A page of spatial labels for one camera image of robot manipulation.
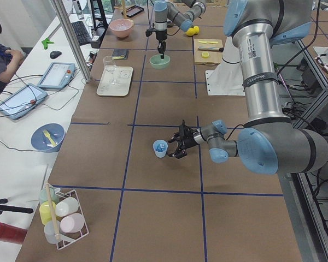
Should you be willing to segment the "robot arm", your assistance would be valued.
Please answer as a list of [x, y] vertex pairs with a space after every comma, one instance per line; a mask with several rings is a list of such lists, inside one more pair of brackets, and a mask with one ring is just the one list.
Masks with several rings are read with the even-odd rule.
[[231, 1], [224, 33], [239, 51], [248, 121], [238, 139], [228, 141], [221, 120], [191, 129], [182, 124], [172, 137], [173, 157], [206, 142], [213, 162], [239, 157], [258, 174], [308, 172], [328, 160], [328, 143], [318, 133], [295, 129], [283, 114], [271, 46], [304, 38], [311, 27], [312, 1]]
[[149, 37], [155, 32], [158, 41], [158, 52], [160, 58], [164, 59], [167, 40], [167, 24], [168, 20], [173, 22], [180, 30], [186, 32], [192, 27], [193, 21], [203, 15], [206, 11], [205, 1], [182, 1], [190, 9], [184, 13], [180, 12], [177, 7], [170, 1], [154, 2], [154, 25], [150, 26], [146, 31]]

